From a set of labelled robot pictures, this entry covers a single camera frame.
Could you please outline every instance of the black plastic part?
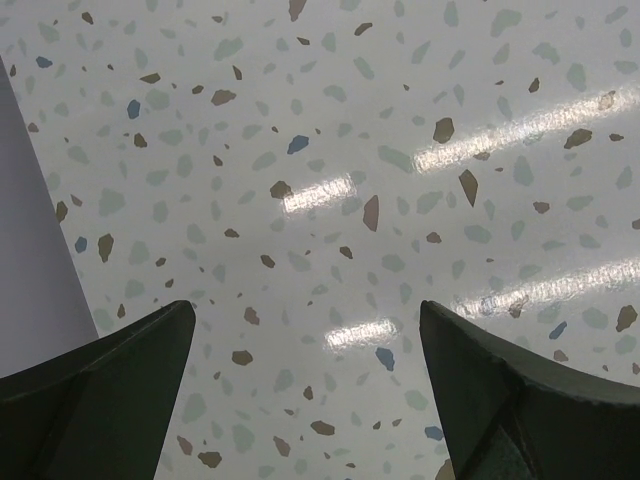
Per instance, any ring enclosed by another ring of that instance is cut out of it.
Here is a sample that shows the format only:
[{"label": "black plastic part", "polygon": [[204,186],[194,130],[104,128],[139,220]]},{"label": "black plastic part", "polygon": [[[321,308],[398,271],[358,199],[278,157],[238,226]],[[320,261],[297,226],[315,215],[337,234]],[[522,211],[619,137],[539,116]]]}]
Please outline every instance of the black plastic part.
[{"label": "black plastic part", "polygon": [[420,336],[457,480],[640,479],[640,388],[578,372],[423,302]]},{"label": "black plastic part", "polygon": [[0,380],[0,479],[153,479],[195,314],[174,302]]}]

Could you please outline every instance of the gray surface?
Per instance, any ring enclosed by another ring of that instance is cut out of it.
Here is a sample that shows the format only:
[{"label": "gray surface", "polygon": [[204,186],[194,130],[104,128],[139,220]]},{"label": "gray surface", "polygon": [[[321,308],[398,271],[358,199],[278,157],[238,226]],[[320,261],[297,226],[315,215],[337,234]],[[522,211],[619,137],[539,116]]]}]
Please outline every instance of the gray surface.
[{"label": "gray surface", "polygon": [[0,60],[0,378],[98,338]]}]

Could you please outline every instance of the blue speckle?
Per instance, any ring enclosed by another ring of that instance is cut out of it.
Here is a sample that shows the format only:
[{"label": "blue speckle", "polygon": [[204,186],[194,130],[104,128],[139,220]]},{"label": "blue speckle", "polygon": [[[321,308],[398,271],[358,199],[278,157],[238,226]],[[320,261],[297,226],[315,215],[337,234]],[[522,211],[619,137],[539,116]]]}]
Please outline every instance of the blue speckle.
[{"label": "blue speckle", "polygon": [[424,433],[427,435],[427,438],[433,438],[437,441],[444,438],[444,433],[442,433],[442,430],[440,430],[439,427],[427,427],[424,429]]},{"label": "blue speckle", "polygon": [[36,63],[40,68],[49,68],[51,65],[53,65],[53,62],[51,60],[44,57],[36,58]]},{"label": "blue speckle", "polygon": [[562,322],[560,325],[553,329],[553,331],[549,334],[549,338],[551,340],[555,340],[560,335],[562,335],[562,332],[564,332],[565,328],[567,328],[567,322]]},{"label": "blue speckle", "polygon": [[84,237],[78,237],[76,240],[76,252],[82,253],[87,249],[87,239]]},{"label": "blue speckle", "polygon": [[131,120],[138,118],[138,116],[140,116],[140,102],[137,100],[131,100],[127,106],[127,113]]},{"label": "blue speckle", "polygon": [[309,145],[309,137],[305,137],[304,135],[296,135],[295,137],[293,137],[293,140],[291,140],[287,153],[289,155],[293,155],[294,153],[299,152],[300,150],[305,148],[307,145]]},{"label": "blue speckle", "polygon": [[393,372],[393,366],[396,364],[396,361],[393,359],[393,352],[391,350],[378,347],[376,349],[376,357],[378,357],[380,363],[387,367],[387,370]]}]

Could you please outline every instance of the glossy white surface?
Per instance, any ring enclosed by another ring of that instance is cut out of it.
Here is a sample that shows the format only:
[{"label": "glossy white surface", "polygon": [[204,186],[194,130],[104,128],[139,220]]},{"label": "glossy white surface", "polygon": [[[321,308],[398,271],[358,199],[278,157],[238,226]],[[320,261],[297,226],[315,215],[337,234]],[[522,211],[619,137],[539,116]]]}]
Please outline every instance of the glossy white surface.
[{"label": "glossy white surface", "polygon": [[291,4],[0,9],[98,328],[197,306],[157,478],[451,478],[423,299],[637,384],[639,10]]}]

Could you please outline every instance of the speckled tabletop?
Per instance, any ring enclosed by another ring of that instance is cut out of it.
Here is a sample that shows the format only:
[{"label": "speckled tabletop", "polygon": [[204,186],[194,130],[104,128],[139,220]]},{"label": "speckled tabletop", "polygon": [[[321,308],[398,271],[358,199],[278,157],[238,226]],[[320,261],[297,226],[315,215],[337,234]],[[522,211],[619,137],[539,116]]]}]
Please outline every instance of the speckled tabletop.
[{"label": "speckled tabletop", "polygon": [[637,5],[3,0],[95,323],[199,319],[157,478],[453,478],[421,300],[639,384]]}]

